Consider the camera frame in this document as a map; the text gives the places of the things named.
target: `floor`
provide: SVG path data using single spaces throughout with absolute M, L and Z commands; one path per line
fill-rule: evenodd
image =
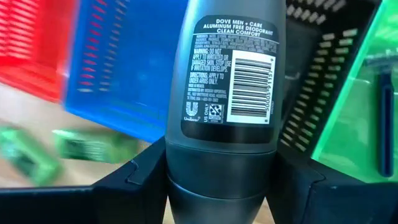
M 48 103 L 3 84 L 0 84 L 0 102 L 0 126 L 13 125 L 26 130 L 54 156 L 56 156 L 56 153 L 53 149 L 53 129 L 101 127 L 91 121 L 64 112 L 60 105 Z M 144 150 L 146 147 L 147 144 L 142 142 L 140 150 Z M 62 176 L 57 179 L 55 183 L 57 186 L 90 185 L 121 166 L 121 164 L 103 164 L 65 159 L 62 159 L 62 163 L 65 170 Z M 16 172 L 7 161 L 0 159 L 0 187 L 30 186 L 32 186 L 31 183 Z M 168 206 L 165 212 L 164 224 L 173 223 L 170 207 Z M 254 223 L 274 223 L 266 201 L 264 201 Z

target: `green package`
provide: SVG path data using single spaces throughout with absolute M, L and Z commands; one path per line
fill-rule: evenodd
M 108 130 L 54 130 L 55 145 L 64 159 L 120 163 L 137 154 L 137 141 Z
M 59 161 L 20 129 L 0 128 L 0 154 L 38 186 L 51 184 L 61 170 Z

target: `plastic organizer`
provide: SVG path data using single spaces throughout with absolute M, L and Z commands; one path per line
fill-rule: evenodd
M 0 82 L 58 101 L 75 0 L 0 0 Z
M 358 74 L 384 2 L 287 0 L 284 147 L 318 160 L 341 109 L 336 102 L 347 97 L 347 79 Z
M 148 142 L 165 133 L 187 1 L 81 1 L 67 111 Z

